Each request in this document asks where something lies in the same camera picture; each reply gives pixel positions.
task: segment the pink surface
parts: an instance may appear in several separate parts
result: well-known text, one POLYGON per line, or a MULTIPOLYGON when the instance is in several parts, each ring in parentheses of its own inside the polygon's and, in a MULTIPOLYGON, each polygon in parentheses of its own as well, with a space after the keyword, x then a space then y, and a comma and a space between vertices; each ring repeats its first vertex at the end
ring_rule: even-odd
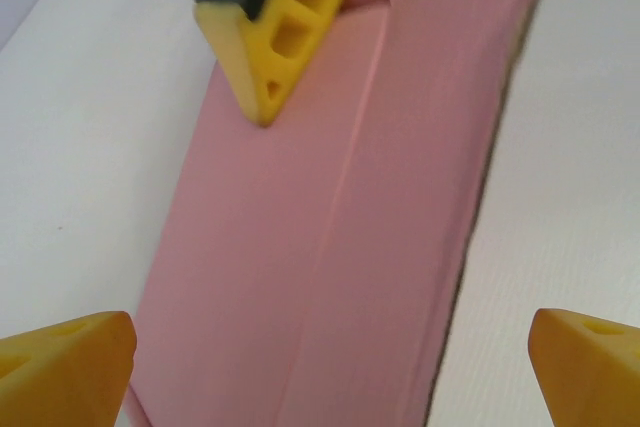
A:
POLYGON ((136 317, 154 427, 421 424, 530 1, 345 14, 267 130, 215 70, 136 317))
POLYGON ((142 405, 131 386, 129 386, 125 392, 123 404, 126 406, 127 417, 131 425, 134 425, 135 427, 152 427, 149 419, 147 419, 146 412, 142 408, 142 405))
POLYGON ((216 68, 136 316, 132 385, 155 427, 275 417, 386 15, 336 23, 267 130, 216 68))

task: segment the white table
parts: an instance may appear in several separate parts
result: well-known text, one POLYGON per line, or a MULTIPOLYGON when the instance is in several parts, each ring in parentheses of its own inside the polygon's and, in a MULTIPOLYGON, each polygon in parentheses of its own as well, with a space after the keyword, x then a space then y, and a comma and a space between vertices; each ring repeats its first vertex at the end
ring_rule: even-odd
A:
MULTIPOLYGON (((551 425, 538 307, 640 325, 639 5, 541 5, 430 427, 551 425)), ((213 62, 190 0, 38 2, 0 52, 0 337, 135 311, 213 62)))

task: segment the pink foam board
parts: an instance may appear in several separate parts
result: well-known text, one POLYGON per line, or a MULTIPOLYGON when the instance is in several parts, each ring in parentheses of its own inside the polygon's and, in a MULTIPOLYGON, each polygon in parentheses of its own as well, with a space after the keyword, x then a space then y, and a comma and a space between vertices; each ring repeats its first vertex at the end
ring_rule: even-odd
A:
POLYGON ((131 425, 135 427, 152 427, 131 385, 129 385, 129 388, 125 392, 123 405, 126 408, 127 418, 131 425))
POLYGON ((214 71, 136 316, 150 425, 421 425, 532 1, 345 13, 266 130, 214 71))
POLYGON ((136 316, 153 426, 275 417, 386 15, 340 19, 267 130, 216 68, 136 316))

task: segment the yellow plastic part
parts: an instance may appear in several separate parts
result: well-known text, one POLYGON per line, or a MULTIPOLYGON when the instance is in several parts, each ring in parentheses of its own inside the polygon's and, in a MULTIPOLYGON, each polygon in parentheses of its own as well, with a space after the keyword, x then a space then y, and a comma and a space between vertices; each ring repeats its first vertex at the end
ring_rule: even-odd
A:
POLYGON ((0 426, 113 427, 135 348, 125 312, 0 340, 0 426))
POLYGON ((249 120, 264 127, 274 121, 341 2, 266 0, 253 22, 235 4, 196 4, 198 25, 249 120))
POLYGON ((529 356, 556 427, 640 426, 640 329, 542 309, 529 356))

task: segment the pink paper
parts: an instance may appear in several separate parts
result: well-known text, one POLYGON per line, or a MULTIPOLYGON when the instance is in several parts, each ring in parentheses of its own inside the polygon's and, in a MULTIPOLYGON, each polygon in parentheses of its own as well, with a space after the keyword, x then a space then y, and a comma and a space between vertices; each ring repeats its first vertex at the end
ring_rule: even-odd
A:
POLYGON ((531 1, 344 14, 267 130, 214 71, 136 317, 154 427, 421 425, 531 1))

